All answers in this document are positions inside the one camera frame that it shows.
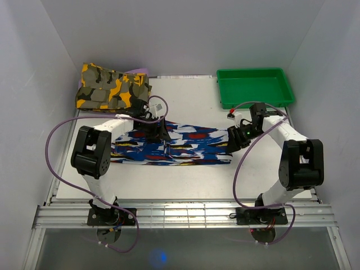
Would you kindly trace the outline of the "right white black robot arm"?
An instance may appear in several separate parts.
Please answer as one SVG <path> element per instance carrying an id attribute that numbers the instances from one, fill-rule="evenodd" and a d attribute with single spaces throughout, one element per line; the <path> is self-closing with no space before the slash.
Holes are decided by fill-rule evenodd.
<path id="1" fill-rule="evenodd" d="M 280 109 L 264 102 L 250 103 L 250 120 L 230 109 L 227 117 L 234 125 L 227 129 L 227 153 L 250 150 L 269 135 L 281 148 L 278 180 L 261 193 L 254 206 L 239 205 L 229 217 L 238 225 L 274 225 L 288 223 L 288 202 L 304 190 L 320 186 L 324 181 L 323 143 L 296 131 Z"/>

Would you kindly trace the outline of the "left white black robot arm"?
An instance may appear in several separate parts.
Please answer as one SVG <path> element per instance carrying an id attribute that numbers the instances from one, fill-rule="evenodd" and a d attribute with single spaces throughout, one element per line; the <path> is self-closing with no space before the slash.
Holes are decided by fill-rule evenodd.
<path id="1" fill-rule="evenodd" d="M 132 131 L 140 131 L 146 143 L 165 143 L 170 141 L 165 115 L 159 116 L 161 104 L 145 105 L 143 114 L 129 116 L 116 114 L 109 120 L 93 127 L 79 128 L 71 166 L 85 179 L 93 199 L 89 201 L 97 218 L 106 224 L 114 224 L 119 220 L 116 208 L 116 196 L 109 188 L 101 184 L 110 167 L 111 145 L 119 137 Z"/>

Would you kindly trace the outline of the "blue white red patterned trousers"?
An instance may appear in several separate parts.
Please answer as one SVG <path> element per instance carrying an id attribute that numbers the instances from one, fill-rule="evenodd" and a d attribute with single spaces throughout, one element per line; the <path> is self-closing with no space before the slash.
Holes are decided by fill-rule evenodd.
<path id="1" fill-rule="evenodd" d="M 231 163 L 233 156 L 227 153 L 226 129 L 165 123 L 170 141 L 150 141 L 143 131 L 131 131 L 112 143 L 111 161 L 162 166 Z"/>

